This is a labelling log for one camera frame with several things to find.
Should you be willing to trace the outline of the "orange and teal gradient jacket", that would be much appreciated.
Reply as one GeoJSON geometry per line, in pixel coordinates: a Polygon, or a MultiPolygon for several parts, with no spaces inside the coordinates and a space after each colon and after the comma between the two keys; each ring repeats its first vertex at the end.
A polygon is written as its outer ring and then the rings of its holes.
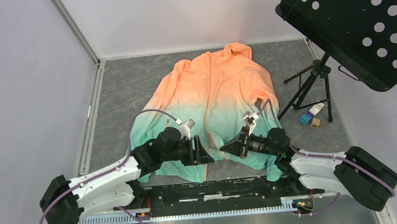
{"type": "Polygon", "coordinates": [[[131,147],[136,148],[155,138],[176,120],[192,119],[192,135],[199,137],[214,160],[229,159],[254,170],[266,171],[269,181],[277,181],[281,170],[276,158],[251,152],[241,159],[223,153],[220,147],[234,138],[245,125],[245,112],[258,112],[257,103],[270,104],[259,113],[255,135],[266,135],[280,127],[279,102],[270,73],[252,60],[252,50],[242,43],[229,43],[217,52],[207,52],[177,62],[165,76],[144,113],[135,119],[130,133],[131,147]]]}

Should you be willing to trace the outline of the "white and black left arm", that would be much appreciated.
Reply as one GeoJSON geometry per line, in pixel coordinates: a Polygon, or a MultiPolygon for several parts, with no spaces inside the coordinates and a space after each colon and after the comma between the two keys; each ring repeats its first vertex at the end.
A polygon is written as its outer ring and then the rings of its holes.
{"type": "Polygon", "coordinates": [[[118,206],[140,208],[146,193],[132,188],[140,177],[161,168],[165,161],[184,166],[213,163],[198,136],[188,137],[177,128],[168,127],[156,138],[136,147],[113,164],[82,177],[51,180],[39,205],[39,224],[78,224],[87,216],[118,206]]]}

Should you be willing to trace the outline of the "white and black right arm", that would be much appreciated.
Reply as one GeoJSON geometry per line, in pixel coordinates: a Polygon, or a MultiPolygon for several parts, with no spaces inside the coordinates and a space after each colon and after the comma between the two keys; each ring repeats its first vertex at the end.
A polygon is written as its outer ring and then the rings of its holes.
{"type": "Polygon", "coordinates": [[[294,194],[307,189],[333,191],[379,212],[395,196],[397,173],[361,147],[351,146],[346,152],[336,153],[310,152],[292,146],[282,128],[274,127],[263,136],[243,127],[221,151],[241,159],[252,152],[274,156],[275,166],[286,174],[288,188],[294,194]]]}

